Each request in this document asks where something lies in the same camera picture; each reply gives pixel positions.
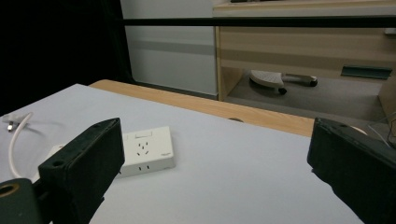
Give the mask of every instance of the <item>wooden panel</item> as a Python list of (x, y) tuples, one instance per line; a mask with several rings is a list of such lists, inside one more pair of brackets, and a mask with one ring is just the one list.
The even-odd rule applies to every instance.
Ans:
[(315, 77), (341, 78), (345, 64), (390, 67), (394, 71), (396, 38), (384, 35), (384, 31), (378, 28), (220, 27), (219, 63), (223, 67)]
[(394, 0), (288, 0), (225, 3), (213, 8), (214, 17), (289, 17), (392, 15)]
[(238, 84), (239, 80), (242, 78), (243, 69), (241, 68), (231, 68), (231, 67), (221, 67), (219, 63), (221, 60), (221, 43), (219, 39), (219, 27), (215, 28), (215, 38), (216, 38), (216, 69), (218, 77), (218, 99), (219, 101), (224, 101), (224, 98), (233, 90), (233, 88)]
[[(393, 120), (396, 120), (396, 77), (390, 77), (382, 85), (378, 97), (390, 125)], [(396, 121), (392, 125), (392, 133), (396, 135)]]

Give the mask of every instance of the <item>black curtain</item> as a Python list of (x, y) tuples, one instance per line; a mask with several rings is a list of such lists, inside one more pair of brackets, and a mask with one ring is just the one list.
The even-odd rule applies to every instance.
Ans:
[(119, 0), (1, 5), (0, 116), (76, 83), (134, 83)]

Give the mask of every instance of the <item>power strip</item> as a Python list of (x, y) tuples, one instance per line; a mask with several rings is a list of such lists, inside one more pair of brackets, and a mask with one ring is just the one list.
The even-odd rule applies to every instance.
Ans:
[(125, 163), (116, 178), (161, 171), (175, 167), (168, 126), (122, 135)]

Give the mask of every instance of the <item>wooden table edge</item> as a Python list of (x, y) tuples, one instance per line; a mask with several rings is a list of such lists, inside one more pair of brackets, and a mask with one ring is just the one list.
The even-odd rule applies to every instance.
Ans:
[(103, 91), (111, 91), (157, 103), (174, 105), (226, 119), (241, 119), (248, 124), (275, 129), (286, 133), (295, 133), (311, 137), (313, 131), (314, 120), (309, 118), (170, 91), (161, 91), (108, 79), (96, 81), (89, 86)]

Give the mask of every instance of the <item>white wall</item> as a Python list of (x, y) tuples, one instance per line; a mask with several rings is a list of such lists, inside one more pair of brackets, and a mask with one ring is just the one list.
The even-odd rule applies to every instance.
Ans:
[[(120, 0), (124, 19), (208, 18), (227, 0)], [(217, 95), (213, 27), (126, 26), (134, 79)]]

